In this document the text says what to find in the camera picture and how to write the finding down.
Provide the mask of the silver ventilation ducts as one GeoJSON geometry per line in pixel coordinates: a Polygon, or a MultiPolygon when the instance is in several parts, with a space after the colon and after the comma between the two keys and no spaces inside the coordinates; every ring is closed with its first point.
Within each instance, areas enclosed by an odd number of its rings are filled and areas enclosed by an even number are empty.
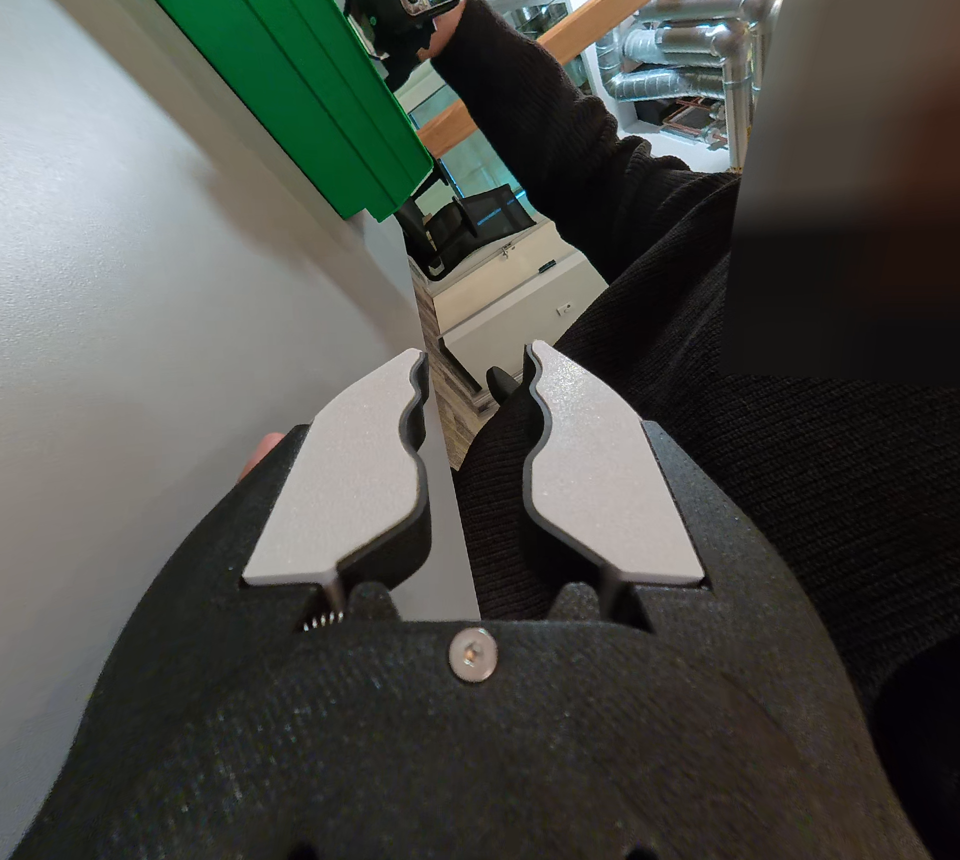
{"type": "Polygon", "coordinates": [[[745,164],[766,56],[783,0],[649,0],[622,21],[601,20],[594,42],[611,99],[723,103],[729,167],[745,164]]]}

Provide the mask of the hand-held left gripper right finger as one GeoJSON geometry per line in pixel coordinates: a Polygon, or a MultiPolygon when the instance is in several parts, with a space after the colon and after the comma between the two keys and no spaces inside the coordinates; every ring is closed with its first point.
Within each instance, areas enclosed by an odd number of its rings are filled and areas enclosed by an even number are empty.
{"type": "Polygon", "coordinates": [[[538,566],[593,588],[614,618],[632,586],[695,589],[706,570],[641,416],[542,340],[524,350],[533,420],[522,502],[538,566]]]}

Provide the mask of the person's left hand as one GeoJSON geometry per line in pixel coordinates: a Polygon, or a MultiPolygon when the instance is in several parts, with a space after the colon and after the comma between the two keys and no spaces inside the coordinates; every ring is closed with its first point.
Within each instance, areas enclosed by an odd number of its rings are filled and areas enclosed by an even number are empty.
{"type": "Polygon", "coordinates": [[[237,477],[237,483],[247,477],[252,470],[284,440],[284,438],[285,434],[282,432],[271,432],[264,436],[247,459],[244,467],[237,477]]]}

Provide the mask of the black mesh office chair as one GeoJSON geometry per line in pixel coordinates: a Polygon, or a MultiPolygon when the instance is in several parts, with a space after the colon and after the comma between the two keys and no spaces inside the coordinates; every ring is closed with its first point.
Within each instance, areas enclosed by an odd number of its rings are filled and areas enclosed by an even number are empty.
{"type": "Polygon", "coordinates": [[[394,216],[403,231],[408,256],[430,280],[445,277],[480,249],[536,223],[508,184],[455,197],[429,217],[410,199],[394,216]]]}

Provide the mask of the person's right forearm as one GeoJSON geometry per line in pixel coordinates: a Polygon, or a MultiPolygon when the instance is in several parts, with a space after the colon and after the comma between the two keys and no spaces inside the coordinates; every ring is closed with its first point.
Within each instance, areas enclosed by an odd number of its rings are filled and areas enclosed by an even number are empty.
{"type": "Polygon", "coordinates": [[[620,137],[615,118],[485,0],[462,0],[431,57],[534,208],[608,281],[645,274],[724,283],[738,200],[730,173],[695,172],[620,137]]]}

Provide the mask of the green plastic bin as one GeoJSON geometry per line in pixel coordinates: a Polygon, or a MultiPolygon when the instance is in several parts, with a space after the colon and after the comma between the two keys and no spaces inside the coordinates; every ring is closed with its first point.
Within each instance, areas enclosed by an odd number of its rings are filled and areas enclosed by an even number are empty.
{"type": "Polygon", "coordinates": [[[382,221],[433,167],[335,0],[156,0],[342,218],[382,221]]]}

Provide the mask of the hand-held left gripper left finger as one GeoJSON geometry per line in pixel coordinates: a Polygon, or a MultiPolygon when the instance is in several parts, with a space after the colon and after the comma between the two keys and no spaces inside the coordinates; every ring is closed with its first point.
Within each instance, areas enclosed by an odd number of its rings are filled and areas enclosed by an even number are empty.
{"type": "Polygon", "coordinates": [[[345,608],[359,583],[389,590],[426,563],[427,354],[408,349],[316,415],[242,578],[250,587],[318,587],[345,608]]]}

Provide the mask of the white cabinet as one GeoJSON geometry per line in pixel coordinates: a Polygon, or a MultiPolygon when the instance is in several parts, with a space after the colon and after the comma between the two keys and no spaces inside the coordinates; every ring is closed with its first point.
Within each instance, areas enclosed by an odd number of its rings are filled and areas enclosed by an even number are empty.
{"type": "Polygon", "coordinates": [[[607,288],[551,220],[537,214],[534,221],[428,285],[442,356],[474,401],[487,396],[489,368],[521,374],[525,346],[555,344],[607,288]]]}

